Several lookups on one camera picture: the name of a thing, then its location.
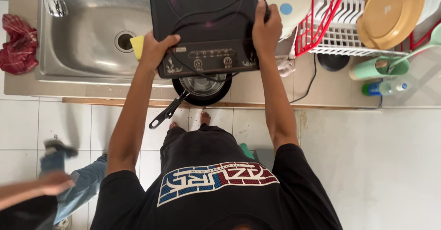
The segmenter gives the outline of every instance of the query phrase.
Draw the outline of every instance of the person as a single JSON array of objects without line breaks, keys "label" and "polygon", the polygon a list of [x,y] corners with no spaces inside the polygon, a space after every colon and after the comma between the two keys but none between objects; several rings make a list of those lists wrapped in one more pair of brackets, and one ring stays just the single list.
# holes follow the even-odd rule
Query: person
[{"label": "person", "polygon": [[110,140],[91,230],[342,229],[299,147],[294,112],[276,67],[281,18],[276,5],[270,11],[265,23],[265,4],[258,4],[253,42],[276,154],[273,171],[246,157],[233,135],[210,126],[209,115],[203,113],[197,131],[171,124],[160,149],[161,174],[143,190],[135,164],[152,82],[168,47],[180,41],[168,36],[157,42],[150,32]]},{"label": "person", "polygon": [[45,142],[45,149],[37,180],[0,187],[2,230],[69,230],[70,215],[97,194],[107,154],[69,176],[64,162],[78,151],[59,140]]}]

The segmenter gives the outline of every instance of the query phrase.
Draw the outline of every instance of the stainless steel sink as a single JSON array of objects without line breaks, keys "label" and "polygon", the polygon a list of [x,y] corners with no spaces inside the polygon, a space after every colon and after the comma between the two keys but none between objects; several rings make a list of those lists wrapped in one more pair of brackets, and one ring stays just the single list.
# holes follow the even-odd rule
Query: stainless steel sink
[{"label": "stainless steel sink", "polygon": [[150,0],[64,1],[69,14],[52,17],[39,0],[36,79],[129,84],[138,66],[129,39],[152,29]]}]

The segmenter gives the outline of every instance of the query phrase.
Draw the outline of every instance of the tan plate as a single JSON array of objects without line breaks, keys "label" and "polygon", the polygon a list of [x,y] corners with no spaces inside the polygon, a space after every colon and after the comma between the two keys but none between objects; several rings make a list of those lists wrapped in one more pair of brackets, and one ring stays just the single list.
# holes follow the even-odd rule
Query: tan plate
[{"label": "tan plate", "polygon": [[406,39],[418,22],[424,0],[366,0],[357,32],[366,47],[387,50]]}]

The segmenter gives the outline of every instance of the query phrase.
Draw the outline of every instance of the frying pan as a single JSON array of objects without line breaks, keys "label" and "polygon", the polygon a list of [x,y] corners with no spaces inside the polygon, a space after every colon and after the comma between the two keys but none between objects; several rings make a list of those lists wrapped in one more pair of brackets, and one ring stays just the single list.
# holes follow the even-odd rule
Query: frying pan
[{"label": "frying pan", "polygon": [[179,105],[186,101],[187,103],[191,103],[196,106],[208,106],[213,103],[219,102],[223,97],[225,97],[228,91],[231,88],[232,80],[229,79],[232,75],[227,74],[227,81],[223,84],[223,87],[213,95],[209,96],[198,96],[191,94],[188,92],[181,84],[179,79],[173,79],[173,87],[175,91],[178,93],[179,98],[175,98],[173,102],[164,109],[150,124],[149,128],[151,130],[156,129],[165,119],[171,119],[176,109],[178,109]]}]

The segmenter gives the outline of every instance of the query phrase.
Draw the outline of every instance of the induction cooktop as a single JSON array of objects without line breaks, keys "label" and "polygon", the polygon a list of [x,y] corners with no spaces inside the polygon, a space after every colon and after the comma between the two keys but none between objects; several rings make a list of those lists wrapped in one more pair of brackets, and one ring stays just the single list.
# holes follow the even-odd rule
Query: induction cooktop
[{"label": "induction cooktop", "polygon": [[150,0],[155,39],[181,36],[158,67],[161,78],[195,76],[195,71],[209,75],[259,69],[252,41],[257,0],[240,0],[220,12],[181,20],[186,14],[220,9],[234,1]]}]

